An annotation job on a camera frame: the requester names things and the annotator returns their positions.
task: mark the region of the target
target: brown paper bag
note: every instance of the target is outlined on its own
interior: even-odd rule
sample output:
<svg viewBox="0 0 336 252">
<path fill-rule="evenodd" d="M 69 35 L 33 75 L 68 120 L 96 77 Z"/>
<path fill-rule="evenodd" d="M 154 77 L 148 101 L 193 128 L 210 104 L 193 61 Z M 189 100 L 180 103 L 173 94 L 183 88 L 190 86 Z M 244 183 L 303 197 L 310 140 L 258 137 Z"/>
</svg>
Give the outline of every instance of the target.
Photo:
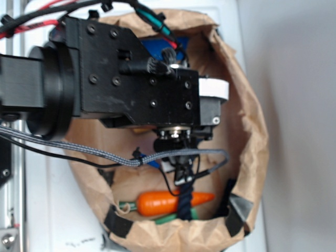
<svg viewBox="0 0 336 252">
<path fill-rule="evenodd" d="M 166 190 L 162 175 L 144 165 L 115 169 L 110 185 L 94 167 L 72 162 L 71 167 L 90 207 L 110 231 L 110 238 L 130 251 L 219 251 L 244 238 L 254 229 L 268 162 L 268 133 L 260 104 L 234 54 L 216 32 L 216 24 L 200 13 L 182 10 L 157 10 L 166 16 L 166 24 L 177 36 L 187 36 L 191 68 L 200 75 L 221 78 L 230 83 L 230 98 L 222 106 L 221 123 L 212 141 L 203 148 L 225 149 L 230 162 L 210 176 L 197 180 L 195 191 L 215 193 L 214 201 L 197 207 L 201 221 L 176 219 L 163 225 L 128 209 L 119 209 L 118 201 L 134 201 L 146 191 Z M 128 27 L 138 37 L 156 35 L 137 15 L 107 17 L 101 22 Z M 136 147 L 153 153 L 152 132 L 136 134 L 129 129 L 106 129 L 96 120 L 74 120 L 67 141 L 99 148 L 124 158 L 132 158 Z M 99 157 L 68 152 L 93 162 L 107 164 Z M 221 161 L 216 155 L 201 156 L 201 170 Z M 211 219 L 223 197 L 228 179 L 236 179 L 229 198 L 227 217 Z"/>
</svg>

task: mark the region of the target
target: toy carrot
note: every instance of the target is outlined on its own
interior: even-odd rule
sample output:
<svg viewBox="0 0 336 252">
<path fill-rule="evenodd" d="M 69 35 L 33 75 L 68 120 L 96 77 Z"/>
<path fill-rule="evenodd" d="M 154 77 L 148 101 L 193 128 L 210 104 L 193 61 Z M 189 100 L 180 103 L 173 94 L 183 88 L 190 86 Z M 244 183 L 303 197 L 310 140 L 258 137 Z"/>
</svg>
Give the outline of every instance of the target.
<svg viewBox="0 0 336 252">
<path fill-rule="evenodd" d="M 215 198 L 212 193 L 193 192 L 192 206 L 197 206 Z M 154 216 L 159 214 L 171 214 L 177 211 L 178 197 L 174 197 L 168 191 L 145 192 L 140 194 L 136 202 L 120 202 L 119 207 L 123 208 L 126 203 L 131 205 L 131 211 L 137 210 L 143 216 Z"/>
</svg>

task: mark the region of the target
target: black strap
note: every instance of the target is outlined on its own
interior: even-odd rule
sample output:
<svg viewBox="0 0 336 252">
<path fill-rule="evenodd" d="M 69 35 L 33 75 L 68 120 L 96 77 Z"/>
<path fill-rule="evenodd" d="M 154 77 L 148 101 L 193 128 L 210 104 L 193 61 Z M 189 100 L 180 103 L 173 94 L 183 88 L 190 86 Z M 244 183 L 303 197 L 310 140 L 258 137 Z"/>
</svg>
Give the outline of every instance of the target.
<svg viewBox="0 0 336 252">
<path fill-rule="evenodd" d="M 115 235 L 121 238 L 126 238 L 127 234 L 132 228 L 133 221 L 117 215 L 116 207 L 111 205 L 104 224 Z"/>
<path fill-rule="evenodd" d="M 230 212 L 225 220 L 225 225 L 233 237 L 237 235 L 244 226 L 253 203 L 238 195 L 231 194 L 229 197 Z"/>
</svg>

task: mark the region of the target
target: red cable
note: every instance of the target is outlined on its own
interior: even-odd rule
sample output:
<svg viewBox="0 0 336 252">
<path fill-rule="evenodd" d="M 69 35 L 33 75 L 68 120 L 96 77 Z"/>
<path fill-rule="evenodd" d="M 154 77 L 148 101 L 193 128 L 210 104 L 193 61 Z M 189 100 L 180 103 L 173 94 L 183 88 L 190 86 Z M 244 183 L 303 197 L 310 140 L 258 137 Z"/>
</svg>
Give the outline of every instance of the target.
<svg viewBox="0 0 336 252">
<path fill-rule="evenodd" d="M 31 24 L 31 25 L 19 26 L 15 29 L 14 34 L 24 33 L 28 30 L 33 30 L 33 29 L 40 28 L 40 27 L 47 26 L 47 25 L 58 25 L 58 20 L 51 19 L 51 20 L 47 20 L 47 21 L 43 21 L 40 23 Z M 7 36 L 7 33 L 1 33 L 0 39 L 6 36 Z"/>
<path fill-rule="evenodd" d="M 173 41 L 171 41 L 171 40 L 169 40 L 165 37 L 163 37 L 163 39 L 166 40 L 171 45 L 171 47 L 173 47 L 174 50 L 178 47 L 177 43 L 175 43 L 175 42 L 173 42 Z"/>
<path fill-rule="evenodd" d="M 57 4 L 57 3 L 62 2 L 62 1 L 64 1 L 64 0 L 53 0 L 53 1 L 51 1 L 50 3 L 48 3 L 48 4 L 44 5 L 44 6 L 42 6 L 42 7 L 39 9 L 39 11 L 42 10 L 42 9 L 47 9 L 47 8 L 49 8 L 51 5 L 53 5 L 53 4 Z M 77 0 L 72 0 L 71 2 L 66 3 L 65 5 L 74 3 L 74 2 L 76 2 L 76 1 L 77 1 Z"/>
</svg>

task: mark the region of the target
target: screw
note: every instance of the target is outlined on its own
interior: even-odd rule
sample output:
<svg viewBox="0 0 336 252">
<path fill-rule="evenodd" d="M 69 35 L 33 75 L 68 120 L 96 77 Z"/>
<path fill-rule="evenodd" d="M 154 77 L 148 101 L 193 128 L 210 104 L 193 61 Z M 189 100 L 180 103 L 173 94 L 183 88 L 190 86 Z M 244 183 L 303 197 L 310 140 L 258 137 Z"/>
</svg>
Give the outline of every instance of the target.
<svg viewBox="0 0 336 252">
<path fill-rule="evenodd" d="M 98 76 L 95 75 L 95 74 L 90 74 L 89 81 L 91 82 L 91 84 L 97 84 L 97 82 L 98 82 Z"/>
<path fill-rule="evenodd" d="M 221 121 L 221 119 L 220 119 L 219 117 L 214 117 L 214 118 L 212 119 L 212 123 L 213 123 L 214 125 L 218 125 L 218 124 L 220 123 L 220 121 Z"/>
<path fill-rule="evenodd" d="M 115 86 L 120 86 L 121 85 L 121 79 L 120 79 L 120 77 L 118 77 L 118 76 L 113 77 L 112 83 Z"/>
<path fill-rule="evenodd" d="M 191 89 L 191 83 L 190 83 L 190 81 L 187 80 L 187 81 L 184 83 L 184 86 L 185 86 L 186 89 Z"/>
<path fill-rule="evenodd" d="M 151 100 L 150 105 L 151 107 L 156 108 L 156 106 L 158 106 L 158 103 L 156 100 Z"/>
<path fill-rule="evenodd" d="M 193 107 L 193 104 L 192 104 L 190 101 L 187 101 L 186 104 L 185 104 L 185 108 L 186 108 L 187 110 L 191 110 L 192 107 Z"/>
<path fill-rule="evenodd" d="M 89 24 L 87 27 L 87 30 L 88 30 L 88 34 L 93 35 L 96 32 L 96 27 L 93 24 Z"/>
<path fill-rule="evenodd" d="M 110 36 L 111 38 L 117 38 L 119 35 L 119 32 L 116 29 L 110 30 Z"/>
<path fill-rule="evenodd" d="M 156 81 L 155 78 L 150 78 L 150 79 L 149 79 L 149 83 L 150 83 L 152 86 L 155 86 L 156 83 L 157 83 L 157 81 Z"/>
<path fill-rule="evenodd" d="M 10 234 L 6 234 L 2 237 L 2 244 L 6 249 L 10 249 L 15 241 L 15 237 Z"/>
<path fill-rule="evenodd" d="M 4 169 L 2 171 L 2 175 L 4 175 L 5 177 L 8 177 L 11 174 L 11 172 L 9 171 L 9 169 Z"/>
</svg>

